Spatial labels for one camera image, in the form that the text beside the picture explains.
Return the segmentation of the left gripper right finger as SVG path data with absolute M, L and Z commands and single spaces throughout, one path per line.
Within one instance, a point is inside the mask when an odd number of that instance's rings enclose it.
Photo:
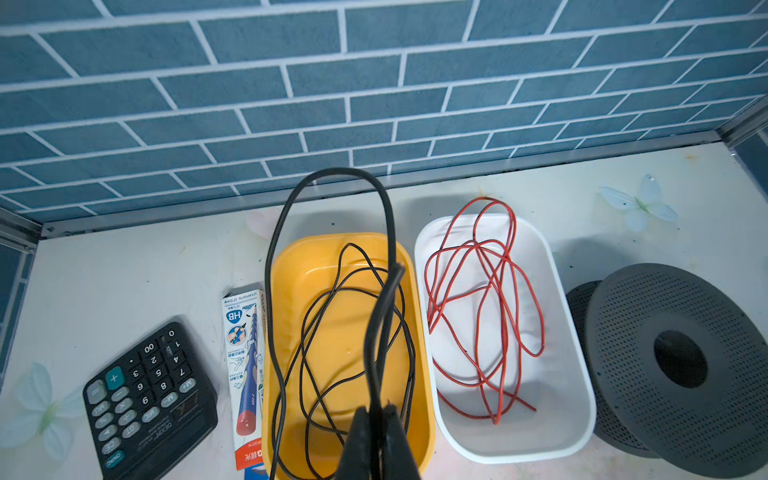
M 421 476 L 394 405 L 383 409 L 382 422 L 381 478 L 419 480 Z

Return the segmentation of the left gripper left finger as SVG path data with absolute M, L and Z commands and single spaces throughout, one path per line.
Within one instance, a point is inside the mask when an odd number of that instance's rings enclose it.
M 334 475 L 335 480 L 370 480 L 372 433 L 369 414 L 364 407 L 355 411 Z

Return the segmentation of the grey perforated cable spool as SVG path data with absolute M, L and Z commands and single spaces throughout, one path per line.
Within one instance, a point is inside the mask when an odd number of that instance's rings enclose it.
M 567 302 L 599 438 L 712 478 L 766 465 L 767 343 L 727 295 L 643 263 L 572 289 Z

